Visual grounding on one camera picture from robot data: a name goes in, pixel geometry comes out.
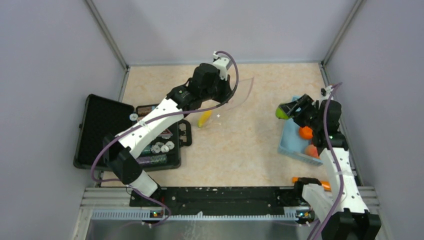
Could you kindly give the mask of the green apple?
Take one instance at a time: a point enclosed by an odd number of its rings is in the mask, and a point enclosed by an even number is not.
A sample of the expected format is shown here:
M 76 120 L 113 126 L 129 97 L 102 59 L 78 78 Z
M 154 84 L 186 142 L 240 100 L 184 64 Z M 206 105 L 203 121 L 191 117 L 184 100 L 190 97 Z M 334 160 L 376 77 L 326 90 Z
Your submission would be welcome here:
M 284 111 L 284 105 L 280 104 L 275 110 L 275 116 L 280 120 L 289 120 L 291 117 Z

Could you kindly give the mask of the orange fruit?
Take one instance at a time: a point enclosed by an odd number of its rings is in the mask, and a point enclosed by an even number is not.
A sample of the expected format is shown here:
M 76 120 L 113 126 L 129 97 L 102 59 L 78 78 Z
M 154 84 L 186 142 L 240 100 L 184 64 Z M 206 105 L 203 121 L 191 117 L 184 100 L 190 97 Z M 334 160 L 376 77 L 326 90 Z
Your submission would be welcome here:
M 313 138 L 313 130 L 308 126 L 300 127 L 298 134 L 304 140 L 311 140 Z

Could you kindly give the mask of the yellow banana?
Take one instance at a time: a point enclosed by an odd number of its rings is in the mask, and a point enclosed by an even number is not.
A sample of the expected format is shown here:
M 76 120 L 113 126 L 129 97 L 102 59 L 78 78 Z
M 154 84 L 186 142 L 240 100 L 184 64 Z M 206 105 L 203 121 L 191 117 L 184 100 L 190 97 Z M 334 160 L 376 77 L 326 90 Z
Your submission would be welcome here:
M 197 127 L 203 128 L 212 115 L 212 110 L 204 111 L 197 120 Z

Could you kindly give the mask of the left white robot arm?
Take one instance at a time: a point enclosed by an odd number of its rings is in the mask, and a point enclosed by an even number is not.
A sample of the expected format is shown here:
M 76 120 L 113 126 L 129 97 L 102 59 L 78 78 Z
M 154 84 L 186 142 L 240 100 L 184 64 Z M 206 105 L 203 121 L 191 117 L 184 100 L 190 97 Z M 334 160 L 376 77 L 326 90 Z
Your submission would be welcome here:
M 137 158 L 164 130 L 192 113 L 201 111 L 205 101 L 219 106 L 232 98 L 228 70 L 235 63 L 223 58 L 213 63 L 201 63 L 186 83 L 174 87 L 159 105 L 135 125 L 103 139 L 101 152 L 104 163 L 118 180 L 141 193 L 141 200 L 149 207 L 160 202 L 159 185 L 145 172 Z

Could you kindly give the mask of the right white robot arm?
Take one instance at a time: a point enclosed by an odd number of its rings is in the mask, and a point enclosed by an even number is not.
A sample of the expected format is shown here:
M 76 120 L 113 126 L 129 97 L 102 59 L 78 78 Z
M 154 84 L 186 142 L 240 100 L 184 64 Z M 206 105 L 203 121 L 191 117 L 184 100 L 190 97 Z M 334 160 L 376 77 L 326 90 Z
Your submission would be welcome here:
M 374 240 L 382 222 L 379 215 L 370 212 L 358 189 L 349 163 L 349 145 L 340 131 L 341 113 L 341 104 L 330 96 L 313 100 L 305 94 L 277 107 L 277 118 L 312 130 L 312 144 L 332 193 L 328 197 L 321 185 L 305 183 L 293 192 L 293 200 L 299 206 L 309 204 L 319 220 L 309 240 Z

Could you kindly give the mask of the blue plastic basket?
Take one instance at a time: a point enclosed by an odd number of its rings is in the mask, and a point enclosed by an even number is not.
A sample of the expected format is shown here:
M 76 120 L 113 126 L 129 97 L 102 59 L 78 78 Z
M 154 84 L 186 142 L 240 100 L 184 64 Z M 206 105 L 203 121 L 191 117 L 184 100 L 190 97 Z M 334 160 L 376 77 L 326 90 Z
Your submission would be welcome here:
M 304 149 L 311 144 L 311 141 L 302 139 L 299 136 L 300 127 L 293 121 L 293 119 L 284 121 L 278 145 L 278 153 L 313 166 L 321 166 L 323 163 L 320 159 L 304 154 Z

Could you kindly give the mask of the peach fruit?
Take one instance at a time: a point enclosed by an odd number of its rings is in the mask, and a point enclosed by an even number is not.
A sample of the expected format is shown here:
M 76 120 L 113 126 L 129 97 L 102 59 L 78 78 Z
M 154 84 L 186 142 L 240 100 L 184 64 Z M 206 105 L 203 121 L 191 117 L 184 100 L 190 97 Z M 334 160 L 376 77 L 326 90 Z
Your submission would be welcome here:
M 304 154 L 307 155 L 307 156 L 310 156 L 312 158 L 320 159 L 320 156 L 319 156 L 319 153 L 318 153 L 318 149 L 313 144 L 308 145 L 304 149 Z

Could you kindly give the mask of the orange carrot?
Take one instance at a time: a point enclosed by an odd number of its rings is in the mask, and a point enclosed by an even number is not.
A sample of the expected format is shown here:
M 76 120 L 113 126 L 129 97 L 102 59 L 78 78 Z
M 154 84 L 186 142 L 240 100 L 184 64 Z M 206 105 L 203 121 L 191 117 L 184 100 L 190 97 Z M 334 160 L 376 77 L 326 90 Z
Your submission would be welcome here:
M 331 185 L 328 181 L 320 181 L 317 178 L 312 177 L 292 177 L 291 179 L 292 183 L 295 184 L 296 182 L 301 182 L 303 184 L 317 184 L 321 185 L 325 191 L 330 192 L 331 191 Z

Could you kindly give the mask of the black open tool case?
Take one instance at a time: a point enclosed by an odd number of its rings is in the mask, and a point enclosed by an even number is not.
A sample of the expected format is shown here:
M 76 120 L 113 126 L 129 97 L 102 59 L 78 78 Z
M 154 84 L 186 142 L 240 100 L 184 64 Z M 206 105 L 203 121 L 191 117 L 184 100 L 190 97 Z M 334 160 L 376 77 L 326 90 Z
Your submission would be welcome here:
M 103 149 L 103 138 L 107 134 L 116 135 L 135 124 L 150 113 L 156 105 L 129 104 L 90 94 L 85 101 L 82 122 L 73 166 L 89 170 Z M 168 127 L 141 152 L 137 162 L 145 171 L 161 171 L 179 168 L 181 149 L 192 145 L 192 128 L 187 120 Z

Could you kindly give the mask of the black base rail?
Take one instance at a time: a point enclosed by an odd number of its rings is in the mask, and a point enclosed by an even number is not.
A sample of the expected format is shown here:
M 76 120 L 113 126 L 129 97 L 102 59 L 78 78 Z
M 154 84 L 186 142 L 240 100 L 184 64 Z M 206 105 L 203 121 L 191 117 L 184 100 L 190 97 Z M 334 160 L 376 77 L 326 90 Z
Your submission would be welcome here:
M 291 207 L 310 205 L 294 187 L 162 187 L 152 195 L 157 202 L 147 200 L 134 191 L 130 207 L 157 207 L 160 203 L 170 208 L 173 216 L 203 213 L 206 216 L 284 215 Z

